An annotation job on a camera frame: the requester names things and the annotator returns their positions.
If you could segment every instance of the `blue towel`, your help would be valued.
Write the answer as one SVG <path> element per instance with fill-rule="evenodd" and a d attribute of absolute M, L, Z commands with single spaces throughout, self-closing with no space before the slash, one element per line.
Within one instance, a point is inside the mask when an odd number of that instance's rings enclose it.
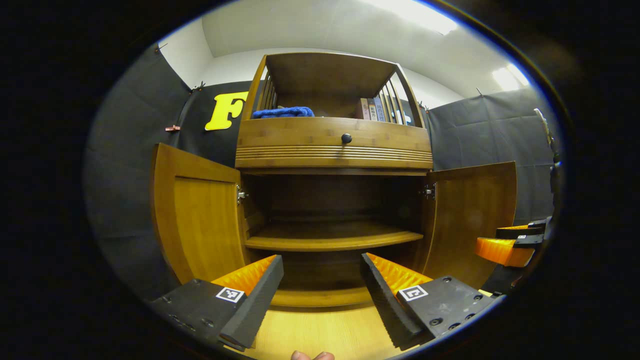
<path fill-rule="evenodd" d="M 304 106 L 293 108 L 260 110 L 253 113 L 252 119 L 266 119 L 268 117 L 314 117 L 314 112 Z"/>

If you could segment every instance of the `open cabinet door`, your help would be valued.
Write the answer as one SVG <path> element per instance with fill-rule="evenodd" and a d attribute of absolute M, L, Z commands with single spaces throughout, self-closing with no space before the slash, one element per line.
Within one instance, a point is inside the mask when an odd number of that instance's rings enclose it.
<path fill-rule="evenodd" d="M 154 147 L 151 211 L 165 261 L 182 284 L 247 265 L 240 171 L 162 143 Z"/>
<path fill-rule="evenodd" d="M 479 289 L 495 263 L 476 255 L 479 236 L 493 238 L 498 227 L 513 225 L 516 210 L 515 162 L 430 172 L 435 196 L 424 198 L 424 240 L 416 269 L 428 277 L 451 275 Z"/>

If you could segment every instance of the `ceiling light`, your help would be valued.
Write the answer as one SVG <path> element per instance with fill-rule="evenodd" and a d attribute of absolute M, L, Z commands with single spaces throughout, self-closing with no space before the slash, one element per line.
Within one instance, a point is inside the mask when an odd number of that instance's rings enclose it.
<path fill-rule="evenodd" d="M 527 77 L 522 74 L 522 71 L 520 71 L 520 69 L 518 69 L 516 65 L 507 65 L 507 70 L 509 70 L 509 72 L 512 73 L 523 86 L 527 86 L 529 84 L 529 80 L 527 80 Z"/>
<path fill-rule="evenodd" d="M 506 68 L 502 68 L 493 72 L 493 78 L 498 82 L 504 91 L 517 90 L 518 82 Z"/>
<path fill-rule="evenodd" d="M 361 0 L 378 8 L 392 12 L 402 19 L 446 35 L 458 25 L 450 18 L 423 3 L 414 0 Z"/>

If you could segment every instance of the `drawer knob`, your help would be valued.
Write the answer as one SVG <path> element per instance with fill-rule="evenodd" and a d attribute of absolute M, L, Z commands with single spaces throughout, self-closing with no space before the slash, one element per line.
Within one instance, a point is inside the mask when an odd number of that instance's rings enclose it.
<path fill-rule="evenodd" d="M 353 138 L 351 137 L 351 135 L 342 134 L 342 143 L 350 143 L 352 140 Z"/>

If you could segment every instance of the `finger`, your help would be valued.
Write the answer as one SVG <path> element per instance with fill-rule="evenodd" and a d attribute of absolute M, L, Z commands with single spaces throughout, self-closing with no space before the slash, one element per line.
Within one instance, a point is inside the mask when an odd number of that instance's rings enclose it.
<path fill-rule="evenodd" d="M 333 356 L 333 354 L 330 352 L 323 351 L 318 354 L 318 356 L 316 356 L 314 360 L 335 360 L 335 356 Z"/>
<path fill-rule="evenodd" d="M 291 360 L 311 360 L 311 358 L 306 355 L 304 352 L 294 351 L 291 354 Z"/>

